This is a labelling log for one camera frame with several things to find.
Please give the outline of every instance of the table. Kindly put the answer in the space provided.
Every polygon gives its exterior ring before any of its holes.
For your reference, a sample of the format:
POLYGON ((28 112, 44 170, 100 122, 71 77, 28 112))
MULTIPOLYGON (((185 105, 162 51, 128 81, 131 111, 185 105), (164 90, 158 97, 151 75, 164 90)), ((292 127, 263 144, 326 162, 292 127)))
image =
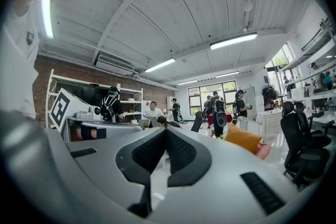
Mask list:
POLYGON ((280 120, 282 119, 282 109, 281 110, 269 110, 265 112, 257 113, 256 122, 258 124, 258 135, 261 132, 264 134, 262 136, 263 142, 265 141, 266 134, 269 133, 279 133, 281 132, 280 120))
MULTIPOLYGON (((305 114, 308 118, 312 115, 312 111, 305 111, 305 114)), ((323 116, 319 118, 313 118, 313 121, 319 122, 319 123, 328 123, 331 121, 335 121, 333 126, 336 126, 336 112, 335 111, 325 111, 323 116)))

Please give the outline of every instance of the fluorescent light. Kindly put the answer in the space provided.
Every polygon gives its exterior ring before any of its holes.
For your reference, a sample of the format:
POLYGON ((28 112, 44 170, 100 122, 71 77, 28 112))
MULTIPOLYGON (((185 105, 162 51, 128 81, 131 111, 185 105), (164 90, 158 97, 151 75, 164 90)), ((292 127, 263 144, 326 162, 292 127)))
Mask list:
POLYGON ((154 70, 156 70, 156 69, 158 69, 158 68, 160 68, 160 67, 164 67, 164 66, 169 65, 170 63, 173 63, 173 62, 176 62, 176 60, 175 60, 174 58, 169 59, 169 60, 166 61, 166 62, 163 62, 163 63, 161 63, 161 64, 159 64, 159 65, 157 65, 157 66, 155 66, 155 67, 152 67, 152 68, 150 68, 150 69, 145 70, 145 72, 152 72, 152 71, 154 71, 154 70))
POLYGON ((219 76, 216 76, 216 78, 221 78, 221 77, 225 77, 225 76, 231 76, 231 75, 235 75, 235 74, 239 74, 239 71, 238 72, 229 73, 229 74, 219 75, 219 76))
POLYGON ((48 38, 54 39, 50 19, 50 0, 41 0, 44 28, 48 38))
POLYGON ((211 47, 211 50, 214 50, 214 49, 218 49, 220 47, 232 45, 232 44, 235 44, 235 43, 240 43, 240 42, 256 39, 257 36, 258 36, 257 32, 254 32, 254 33, 250 33, 250 34, 246 34, 246 35, 241 35, 241 36, 238 36, 238 37, 232 37, 232 38, 224 39, 224 40, 219 41, 219 42, 211 43, 210 47, 211 47))
POLYGON ((187 81, 187 82, 178 83, 177 85, 183 85, 183 84, 192 83, 192 82, 197 82, 197 81, 198 81, 198 80, 192 80, 192 81, 187 81))

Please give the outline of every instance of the white shirt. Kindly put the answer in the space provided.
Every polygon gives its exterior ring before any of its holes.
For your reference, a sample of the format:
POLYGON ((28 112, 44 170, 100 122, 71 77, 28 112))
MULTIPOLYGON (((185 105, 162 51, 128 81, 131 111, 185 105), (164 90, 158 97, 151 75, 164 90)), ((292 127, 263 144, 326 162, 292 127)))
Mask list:
POLYGON ((161 109, 155 108, 154 111, 152 111, 151 109, 147 109, 145 115, 147 116, 147 118, 156 118, 159 116, 163 116, 164 114, 162 113, 161 109))
POLYGON ((39 38, 30 8, 18 17, 10 9, 2 28, 0 44, 1 108, 20 111, 32 119, 36 117, 33 83, 37 78, 34 63, 39 38))

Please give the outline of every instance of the air conditioner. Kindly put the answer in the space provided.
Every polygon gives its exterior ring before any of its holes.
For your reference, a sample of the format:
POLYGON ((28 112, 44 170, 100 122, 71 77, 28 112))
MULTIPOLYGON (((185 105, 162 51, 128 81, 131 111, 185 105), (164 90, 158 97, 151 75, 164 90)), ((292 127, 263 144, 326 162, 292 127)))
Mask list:
POLYGON ((98 57, 96 67, 123 76, 137 73, 134 71, 134 66, 132 66, 130 63, 115 56, 107 56, 102 54, 100 54, 98 57))

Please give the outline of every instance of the black chair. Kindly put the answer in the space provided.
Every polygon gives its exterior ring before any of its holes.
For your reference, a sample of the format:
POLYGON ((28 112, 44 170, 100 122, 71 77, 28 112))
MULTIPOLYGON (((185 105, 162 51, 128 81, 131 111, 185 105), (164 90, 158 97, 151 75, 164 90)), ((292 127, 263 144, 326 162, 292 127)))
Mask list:
POLYGON ((308 185, 310 179, 317 179, 323 174, 329 152, 324 148, 304 147, 303 136, 298 135, 301 134, 301 129, 295 113, 285 115, 280 124, 289 147, 284 174, 292 176, 298 188, 301 184, 308 185))
POLYGON ((335 123, 335 121, 330 121, 324 124, 322 127, 325 129, 324 133, 320 130, 311 132, 311 126, 313 118, 318 118, 319 115, 312 115, 307 119, 304 112, 297 111, 299 125, 303 134, 303 142, 307 148, 323 148, 331 143, 331 139, 327 137, 328 129, 335 123))
POLYGON ((198 133, 203 123, 203 112, 197 111, 195 114, 195 121, 193 124, 193 127, 191 128, 191 131, 198 133))

